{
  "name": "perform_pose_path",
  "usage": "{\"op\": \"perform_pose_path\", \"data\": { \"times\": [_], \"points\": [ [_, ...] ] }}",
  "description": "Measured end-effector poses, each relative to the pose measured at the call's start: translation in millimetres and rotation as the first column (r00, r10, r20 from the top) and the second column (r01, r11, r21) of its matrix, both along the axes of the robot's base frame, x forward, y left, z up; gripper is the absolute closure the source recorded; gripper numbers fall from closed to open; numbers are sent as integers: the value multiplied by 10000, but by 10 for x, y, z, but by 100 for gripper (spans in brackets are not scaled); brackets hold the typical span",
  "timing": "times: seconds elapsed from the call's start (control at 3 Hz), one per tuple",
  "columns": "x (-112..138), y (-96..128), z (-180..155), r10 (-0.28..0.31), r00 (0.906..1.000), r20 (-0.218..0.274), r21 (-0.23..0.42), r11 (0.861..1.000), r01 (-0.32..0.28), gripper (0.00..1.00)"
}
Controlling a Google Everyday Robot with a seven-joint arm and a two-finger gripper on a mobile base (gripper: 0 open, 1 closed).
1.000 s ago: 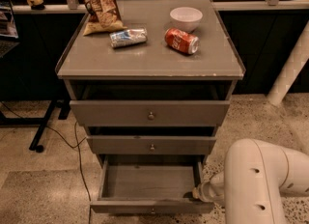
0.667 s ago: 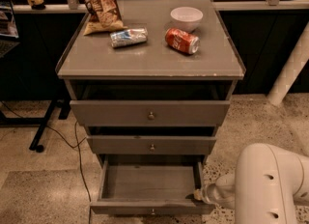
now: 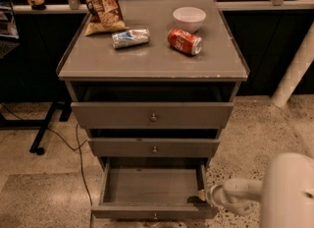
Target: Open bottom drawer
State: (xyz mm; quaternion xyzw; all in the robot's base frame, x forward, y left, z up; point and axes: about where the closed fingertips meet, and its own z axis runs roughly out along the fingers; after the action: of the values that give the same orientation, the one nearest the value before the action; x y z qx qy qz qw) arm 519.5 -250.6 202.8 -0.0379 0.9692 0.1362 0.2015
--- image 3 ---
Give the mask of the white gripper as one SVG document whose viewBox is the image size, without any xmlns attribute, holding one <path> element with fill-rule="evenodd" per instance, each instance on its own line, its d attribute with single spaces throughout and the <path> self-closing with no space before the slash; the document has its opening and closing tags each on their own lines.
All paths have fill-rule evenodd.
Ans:
<svg viewBox="0 0 314 228">
<path fill-rule="evenodd" d="M 207 193 L 205 190 L 199 190 L 198 197 L 202 201 L 207 200 L 211 205 L 214 206 L 226 206 L 229 203 L 222 184 L 212 185 Z"/>
</svg>

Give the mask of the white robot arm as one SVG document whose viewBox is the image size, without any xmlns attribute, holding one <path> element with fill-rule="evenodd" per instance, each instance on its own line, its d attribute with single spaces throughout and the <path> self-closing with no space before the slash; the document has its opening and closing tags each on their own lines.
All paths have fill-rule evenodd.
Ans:
<svg viewBox="0 0 314 228">
<path fill-rule="evenodd" d="M 275 94 L 239 96 L 207 178 L 204 228 L 314 228 L 314 96 L 293 92 L 313 63 L 303 38 Z"/>
</svg>

